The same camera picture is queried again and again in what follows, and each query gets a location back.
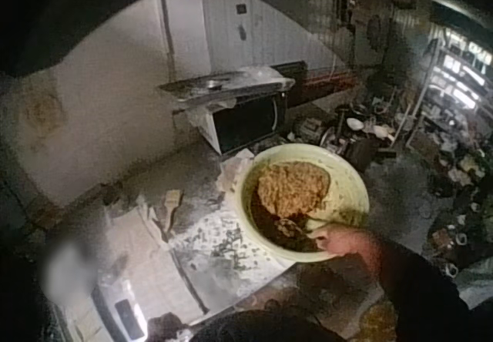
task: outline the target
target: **black sleeve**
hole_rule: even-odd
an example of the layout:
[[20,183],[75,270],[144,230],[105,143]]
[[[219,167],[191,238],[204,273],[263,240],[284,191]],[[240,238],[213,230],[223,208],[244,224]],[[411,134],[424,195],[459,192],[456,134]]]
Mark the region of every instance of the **black sleeve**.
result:
[[381,258],[381,285],[398,315],[397,342],[471,338],[469,309],[439,269],[396,243],[385,243]]

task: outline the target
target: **white wall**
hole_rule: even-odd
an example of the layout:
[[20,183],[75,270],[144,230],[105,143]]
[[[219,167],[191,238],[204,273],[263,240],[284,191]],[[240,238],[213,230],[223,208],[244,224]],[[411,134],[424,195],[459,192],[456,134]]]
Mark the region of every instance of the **white wall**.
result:
[[[181,8],[184,15],[189,12],[185,2],[178,3],[168,2],[173,17]],[[179,35],[189,29],[173,30]],[[201,35],[190,36],[195,46]],[[176,53],[177,58],[184,53],[182,73],[187,64],[190,74],[208,71],[207,50],[180,47],[185,42],[183,35]],[[0,99],[2,140],[49,200],[66,206],[134,164],[158,159],[193,139],[189,128],[176,130],[169,96],[155,90],[169,78],[167,51],[161,0],[140,0],[96,29],[60,64],[19,80]],[[56,116],[51,128],[26,120],[25,111],[39,94],[58,100],[48,102],[53,109],[41,110],[48,120]]]
[[[246,14],[236,13],[238,4]],[[261,0],[204,0],[204,14],[214,72],[299,60],[319,69],[331,67],[334,57],[336,66],[344,65],[315,34]]]
[[166,0],[176,80],[210,74],[203,0]]

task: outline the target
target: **kitchen utensil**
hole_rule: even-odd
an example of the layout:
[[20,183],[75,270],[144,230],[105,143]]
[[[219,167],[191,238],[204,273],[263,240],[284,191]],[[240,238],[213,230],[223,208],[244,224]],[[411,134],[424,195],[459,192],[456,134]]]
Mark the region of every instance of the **kitchen utensil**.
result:
[[288,260],[311,263],[336,255],[327,252],[300,253],[270,242],[257,229],[251,216],[250,203],[263,168],[272,163],[306,162],[326,170],[330,174],[330,187],[319,209],[308,213],[306,230],[314,230],[329,222],[349,223],[360,226],[370,208],[367,189],[356,170],[344,159],[317,146],[286,144],[263,151],[255,157],[252,166],[243,172],[236,186],[236,211],[246,235],[271,252]]
[[182,191],[178,189],[172,189],[166,192],[164,198],[164,206],[166,208],[166,216],[163,219],[163,231],[168,233],[173,225],[173,212],[179,206],[179,202],[182,198]]

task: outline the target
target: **clutter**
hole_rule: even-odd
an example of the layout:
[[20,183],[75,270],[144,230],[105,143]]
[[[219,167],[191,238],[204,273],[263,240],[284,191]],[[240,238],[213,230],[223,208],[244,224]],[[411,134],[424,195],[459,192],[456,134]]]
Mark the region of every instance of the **clutter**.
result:
[[431,234],[431,238],[433,239],[434,246],[437,248],[437,251],[444,252],[449,250],[454,245],[454,241],[450,237],[447,229],[442,228],[437,230],[433,234]]
[[452,182],[456,182],[461,184],[461,186],[468,186],[472,184],[471,178],[468,174],[464,173],[459,169],[450,169],[448,170],[448,177]]
[[348,118],[346,120],[346,123],[347,123],[347,126],[349,126],[351,128],[351,130],[353,130],[355,132],[362,130],[364,128],[364,124],[360,120],[354,119],[352,117]]
[[302,119],[296,122],[293,127],[296,136],[301,138],[305,143],[319,145],[322,135],[325,132],[323,123],[313,117]]
[[379,139],[385,139],[388,137],[388,131],[383,126],[375,125],[373,127],[373,132]]
[[457,224],[464,226],[465,225],[465,215],[457,216]]
[[479,167],[479,165],[476,163],[474,158],[471,155],[466,155],[460,162],[459,166],[461,169],[463,169],[466,173],[469,171],[473,170],[474,173],[478,178],[483,178],[485,177],[485,171]]

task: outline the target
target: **appliance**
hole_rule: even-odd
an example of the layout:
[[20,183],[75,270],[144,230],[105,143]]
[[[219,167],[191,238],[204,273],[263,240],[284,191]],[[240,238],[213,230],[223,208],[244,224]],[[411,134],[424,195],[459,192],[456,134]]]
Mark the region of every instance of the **appliance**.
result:
[[220,154],[276,132],[284,123],[294,79],[268,66],[202,76],[159,86]]
[[207,142],[220,154],[230,153],[275,133],[284,123],[287,97],[275,92],[238,99],[232,109],[206,106],[189,113]]

